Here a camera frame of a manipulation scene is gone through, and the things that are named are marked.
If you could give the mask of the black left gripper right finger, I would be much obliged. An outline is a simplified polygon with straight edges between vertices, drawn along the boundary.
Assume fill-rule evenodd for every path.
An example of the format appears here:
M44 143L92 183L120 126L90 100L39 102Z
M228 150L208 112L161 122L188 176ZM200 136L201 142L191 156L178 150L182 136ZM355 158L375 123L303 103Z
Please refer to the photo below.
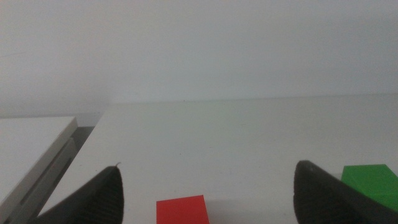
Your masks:
M396 211L306 160L295 167L293 204L299 223L397 224Z

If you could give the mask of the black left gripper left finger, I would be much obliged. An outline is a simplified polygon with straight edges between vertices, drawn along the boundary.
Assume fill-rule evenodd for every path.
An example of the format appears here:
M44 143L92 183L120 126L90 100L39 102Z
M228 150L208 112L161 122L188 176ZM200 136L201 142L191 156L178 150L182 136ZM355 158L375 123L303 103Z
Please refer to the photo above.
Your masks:
M121 172L109 166L31 224L121 224L124 191Z

